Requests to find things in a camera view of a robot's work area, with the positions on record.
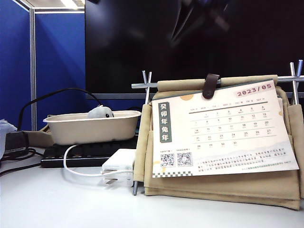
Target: power plug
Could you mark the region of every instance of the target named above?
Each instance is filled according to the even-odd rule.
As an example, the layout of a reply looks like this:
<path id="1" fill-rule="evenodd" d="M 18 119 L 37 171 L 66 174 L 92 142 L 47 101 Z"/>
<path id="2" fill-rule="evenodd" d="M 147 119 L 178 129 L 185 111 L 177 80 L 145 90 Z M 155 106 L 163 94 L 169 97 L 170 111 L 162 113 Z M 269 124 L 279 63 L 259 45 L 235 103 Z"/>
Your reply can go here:
<path id="1" fill-rule="evenodd" d="M 101 173 L 111 173 L 119 170 L 133 171 L 135 149 L 119 149 L 103 165 Z M 109 174 L 103 177 L 107 185 L 133 186 L 133 172 Z"/>

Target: beige tray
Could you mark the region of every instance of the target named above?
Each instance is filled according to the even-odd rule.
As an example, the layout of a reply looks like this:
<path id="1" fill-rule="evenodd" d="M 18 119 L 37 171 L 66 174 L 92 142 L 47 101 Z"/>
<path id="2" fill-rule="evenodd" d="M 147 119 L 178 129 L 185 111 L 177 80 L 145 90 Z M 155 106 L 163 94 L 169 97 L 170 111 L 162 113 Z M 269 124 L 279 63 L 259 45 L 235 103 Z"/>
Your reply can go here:
<path id="1" fill-rule="evenodd" d="M 138 111 L 113 111 L 114 117 L 87 119 L 87 113 L 54 115 L 48 123 L 59 145 L 101 143 L 131 139 L 135 135 Z"/>

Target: white plush toy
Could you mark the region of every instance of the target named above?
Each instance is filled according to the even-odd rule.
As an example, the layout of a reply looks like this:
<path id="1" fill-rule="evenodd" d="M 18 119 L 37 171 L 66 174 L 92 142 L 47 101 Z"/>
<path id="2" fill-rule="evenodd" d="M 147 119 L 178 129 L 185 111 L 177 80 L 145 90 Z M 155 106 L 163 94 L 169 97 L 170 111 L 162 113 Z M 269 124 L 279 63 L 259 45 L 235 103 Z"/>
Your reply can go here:
<path id="1" fill-rule="evenodd" d="M 108 118 L 114 117 L 112 110 L 109 107 L 98 106 L 92 109 L 88 114 L 88 118 Z"/>

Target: calendar page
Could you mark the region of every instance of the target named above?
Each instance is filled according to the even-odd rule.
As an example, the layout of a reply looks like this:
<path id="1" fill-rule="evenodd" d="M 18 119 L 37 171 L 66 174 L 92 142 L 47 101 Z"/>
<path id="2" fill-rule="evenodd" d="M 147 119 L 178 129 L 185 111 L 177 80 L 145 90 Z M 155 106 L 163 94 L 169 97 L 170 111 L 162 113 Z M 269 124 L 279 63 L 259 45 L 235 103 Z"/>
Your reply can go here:
<path id="1" fill-rule="evenodd" d="M 273 80 L 152 100 L 152 177 L 299 169 Z"/>

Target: beige fabric organizer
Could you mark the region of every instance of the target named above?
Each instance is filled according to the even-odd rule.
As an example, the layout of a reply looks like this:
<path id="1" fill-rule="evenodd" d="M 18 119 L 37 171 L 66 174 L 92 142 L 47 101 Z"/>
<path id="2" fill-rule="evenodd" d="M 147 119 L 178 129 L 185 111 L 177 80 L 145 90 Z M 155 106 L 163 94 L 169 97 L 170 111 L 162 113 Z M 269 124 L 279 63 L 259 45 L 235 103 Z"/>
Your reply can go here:
<path id="1" fill-rule="evenodd" d="M 273 78 L 276 75 L 222 78 L 221 86 L 230 86 L 251 81 Z M 160 81 L 155 97 L 179 95 L 186 91 L 201 90 L 204 79 Z M 176 178 L 152 178 L 152 107 L 142 109 L 134 180 L 144 182 L 145 194 L 187 197 L 230 202 L 276 205 L 295 210 L 300 208 L 304 197 L 304 124 L 301 105 L 291 106 L 285 92 L 276 88 L 284 101 L 286 129 L 296 154 L 300 171 L 276 171 L 262 173 L 192 176 Z"/>

